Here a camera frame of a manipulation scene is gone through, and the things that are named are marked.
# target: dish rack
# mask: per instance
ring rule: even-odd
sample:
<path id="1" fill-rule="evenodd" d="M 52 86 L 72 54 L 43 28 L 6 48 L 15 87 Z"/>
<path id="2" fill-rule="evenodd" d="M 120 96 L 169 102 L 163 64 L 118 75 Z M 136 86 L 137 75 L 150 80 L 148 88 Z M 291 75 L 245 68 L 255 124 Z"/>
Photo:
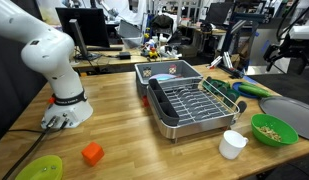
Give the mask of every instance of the dish rack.
<path id="1" fill-rule="evenodd" d="M 202 86 L 203 81 L 209 88 Z M 239 107 L 208 81 L 203 81 L 149 81 L 148 101 L 164 137 L 177 142 L 180 137 L 231 125 Z"/>

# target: bowl rim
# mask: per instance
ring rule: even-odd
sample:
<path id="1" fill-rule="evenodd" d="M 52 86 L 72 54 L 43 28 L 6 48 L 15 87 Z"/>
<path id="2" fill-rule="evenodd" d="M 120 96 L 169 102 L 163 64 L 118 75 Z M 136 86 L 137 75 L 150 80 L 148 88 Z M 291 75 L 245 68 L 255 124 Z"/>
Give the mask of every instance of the bowl rim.
<path id="1" fill-rule="evenodd" d="M 269 114 L 254 114 L 254 115 L 252 116 L 252 118 L 251 118 L 251 124 L 252 124 L 253 127 L 258 127 L 258 126 L 256 126 L 256 125 L 254 124 L 254 121 L 253 121 L 253 119 L 254 119 L 255 116 L 268 116 L 268 117 L 274 118 L 274 119 L 276 119 L 276 120 L 278 120 L 278 121 L 281 121 L 281 122 L 283 122 L 284 124 L 286 124 L 286 125 L 292 130 L 292 132 L 296 135 L 296 140 L 295 140 L 295 141 L 291 141 L 291 142 L 284 142 L 284 141 L 279 142 L 279 141 L 276 141 L 276 140 L 274 140 L 274 139 L 272 139 L 272 138 L 270 138 L 270 137 L 264 135 L 264 137 L 266 137 L 267 139 L 270 139 L 270 140 L 272 140 L 272 141 L 274 141 L 274 142 L 277 142 L 277 143 L 280 143 L 280 144 L 284 144 L 284 145 L 295 144 L 296 142 L 298 142 L 298 140 L 299 140 L 299 135 L 298 135 L 297 131 L 296 131 L 290 124 L 288 124 L 287 122 L 285 122 L 285 121 L 283 121 L 282 119 L 277 118 L 277 117 L 275 117 L 275 116 L 269 115 Z"/>

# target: green plate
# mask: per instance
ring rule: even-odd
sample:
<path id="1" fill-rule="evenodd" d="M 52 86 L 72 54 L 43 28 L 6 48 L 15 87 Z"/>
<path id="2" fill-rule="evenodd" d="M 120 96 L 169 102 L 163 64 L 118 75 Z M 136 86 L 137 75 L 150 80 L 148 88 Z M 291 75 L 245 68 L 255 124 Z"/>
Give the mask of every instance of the green plate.
<path id="1" fill-rule="evenodd" d="M 17 176 L 16 180 L 61 180 L 63 175 L 62 160 L 55 155 L 35 159 Z"/>

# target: metal dish rack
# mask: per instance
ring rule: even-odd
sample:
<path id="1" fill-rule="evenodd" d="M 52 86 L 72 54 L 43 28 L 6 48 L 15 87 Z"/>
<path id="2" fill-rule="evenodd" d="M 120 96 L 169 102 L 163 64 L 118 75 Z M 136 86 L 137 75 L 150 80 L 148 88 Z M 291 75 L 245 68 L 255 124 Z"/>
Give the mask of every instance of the metal dish rack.
<path id="1" fill-rule="evenodd" d="M 202 82 L 149 82 L 148 100 L 164 137 L 177 142 L 179 137 L 231 125 L 239 107 L 208 81 L 204 84 L 209 88 L 203 88 Z"/>

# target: floor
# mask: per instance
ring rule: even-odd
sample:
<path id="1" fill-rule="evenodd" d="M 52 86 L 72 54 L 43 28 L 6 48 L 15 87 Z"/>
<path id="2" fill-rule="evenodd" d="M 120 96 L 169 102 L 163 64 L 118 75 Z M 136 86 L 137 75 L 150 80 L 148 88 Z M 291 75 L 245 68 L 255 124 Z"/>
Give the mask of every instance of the floor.
<path id="1" fill-rule="evenodd" d="M 191 65 L 210 63 L 206 57 L 184 58 Z M 286 74 L 253 75 L 250 78 L 270 89 L 309 104 L 309 68 L 299 75 L 299 61 L 291 60 Z M 283 164 L 270 171 L 244 180 L 309 180 L 309 156 Z"/>

